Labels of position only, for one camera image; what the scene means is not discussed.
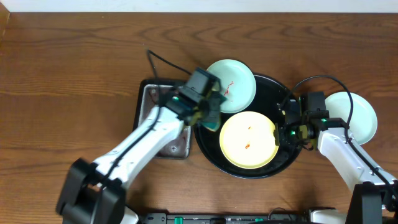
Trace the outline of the yellow plate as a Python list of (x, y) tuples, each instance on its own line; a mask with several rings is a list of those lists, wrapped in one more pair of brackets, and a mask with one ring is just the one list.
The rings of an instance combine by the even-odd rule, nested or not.
[(221, 152), (237, 167), (263, 167), (273, 160), (279, 149), (274, 131), (275, 124), (263, 114), (254, 111), (237, 113), (221, 128)]

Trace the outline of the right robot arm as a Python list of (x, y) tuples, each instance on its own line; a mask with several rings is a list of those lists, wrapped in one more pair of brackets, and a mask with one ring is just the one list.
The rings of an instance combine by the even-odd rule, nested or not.
[(285, 122), (277, 128), (277, 142), (298, 147), (310, 143), (333, 164), (352, 192), (348, 213), (313, 209), (309, 223), (397, 223), (396, 216), (382, 215), (383, 210), (397, 213), (397, 178), (371, 158), (350, 130), (355, 109), (352, 96), (307, 94), (299, 100), (284, 100), (279, 109)]

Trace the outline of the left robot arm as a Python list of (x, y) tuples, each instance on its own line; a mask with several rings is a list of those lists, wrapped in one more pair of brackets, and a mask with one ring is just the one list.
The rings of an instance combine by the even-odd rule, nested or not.
[(71, 165), (56, 206), (62, 222), (138, 223), (138, 214), (126, 204), (134, 179), (186, 126), (202, 121), (218, 129), (225, 99), (217, 91), (161, 95), (148, 117), (114, 149), (91, 163), (78, 159)]

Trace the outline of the green yellow sponge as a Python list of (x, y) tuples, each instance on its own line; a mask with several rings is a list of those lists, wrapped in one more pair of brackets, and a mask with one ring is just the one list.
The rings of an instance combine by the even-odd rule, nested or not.
[(203, 116), (200, 124), (210, 131), (217, 131), (221, 124), (221, 105), (226, 98), (217, 91), (213, 91), (204, 102)]

